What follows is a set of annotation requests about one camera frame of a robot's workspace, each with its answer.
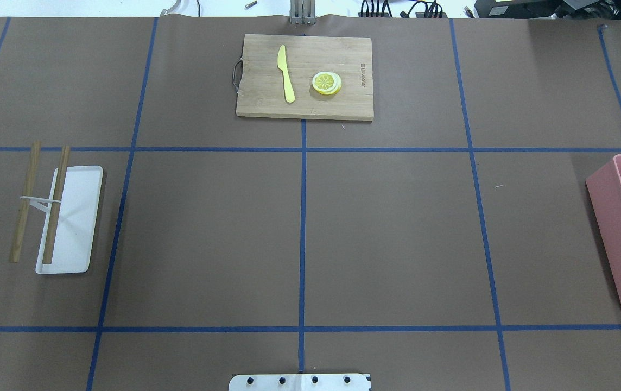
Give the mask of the wooden rack rod inner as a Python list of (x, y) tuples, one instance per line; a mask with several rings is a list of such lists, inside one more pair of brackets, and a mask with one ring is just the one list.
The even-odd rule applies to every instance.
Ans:
[(42, 264), (49, 265), (53, 262), (53, 251), (56, 242), (56, 236), (59, 225), (59, 217), (61, 211), (61, 200), (64, 193), (67, 168), (69, 166), (69, 158), (71, 154), (70, 146), (63, 146), (61, 149), (60, 162), (58, 164), (57, 174), (55, 175), (55, 185), (53, 186), (52, 203), (48, 203), (50, 213), (48, 215), (48, 227), (45, 235), (45, 247), (43, 247)]

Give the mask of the black monitor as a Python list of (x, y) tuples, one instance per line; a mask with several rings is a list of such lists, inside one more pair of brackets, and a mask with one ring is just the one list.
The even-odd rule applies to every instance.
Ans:
[(621, 20), (621, 1), (476, 1), (481, 19)]

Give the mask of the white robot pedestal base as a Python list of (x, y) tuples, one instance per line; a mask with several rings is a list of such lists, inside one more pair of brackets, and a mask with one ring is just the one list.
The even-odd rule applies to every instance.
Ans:
[(371, 390), (369, 374), (241, 374), (229, 381), (229, 390)]

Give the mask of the bamboo cutting board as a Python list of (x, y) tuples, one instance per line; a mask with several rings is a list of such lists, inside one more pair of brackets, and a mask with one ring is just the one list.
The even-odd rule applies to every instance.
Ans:
[[(286, 46), (295, 102), (288, 104), (278, 49)], [(244, 35), (243, 65), (236, 114), (248, 118), (373, 121), (373, 50), (365, 37)], [(318, 94), (311, 81), (318, 72), (339, 74), (343, 85), (332, 96)]]

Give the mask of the white rack tray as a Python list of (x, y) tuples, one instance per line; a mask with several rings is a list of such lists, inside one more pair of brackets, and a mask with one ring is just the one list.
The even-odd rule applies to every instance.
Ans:
[(66, 171), (58, 225), (56, 228), (53, 259), (43, 264), (43, 252), (50, 222), (45, 217), (35, 272), (40, 275), (87, 272), (94, 243), (100, 192), (104, 169), (102, 166), (73, 166)]

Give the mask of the yellow lemon slice toy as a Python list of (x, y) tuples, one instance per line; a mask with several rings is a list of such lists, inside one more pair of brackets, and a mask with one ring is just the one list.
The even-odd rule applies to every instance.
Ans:
[(343, 82), (335, 72), (318, 72), (311, 81), (313, 89), (323, 96), (332, 96), (340, 91)]

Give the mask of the aluminium frame post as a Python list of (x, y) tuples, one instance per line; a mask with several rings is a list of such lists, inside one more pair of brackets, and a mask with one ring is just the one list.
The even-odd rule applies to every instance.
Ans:
[(313, 25), (317, 22), (315, 0), (291, 0), (289, 20), (291, 25)]

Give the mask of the yellow plastic knife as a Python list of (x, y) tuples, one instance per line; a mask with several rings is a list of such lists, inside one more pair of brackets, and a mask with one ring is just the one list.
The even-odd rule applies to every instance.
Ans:
[(290, 72), (287, 63), (287, 51), (285, 45), (281, 45), (278, 49), (276, 64), (282, 74), (284, 99), (288, 104), (294, 103), (296, 97), (290, 79)]

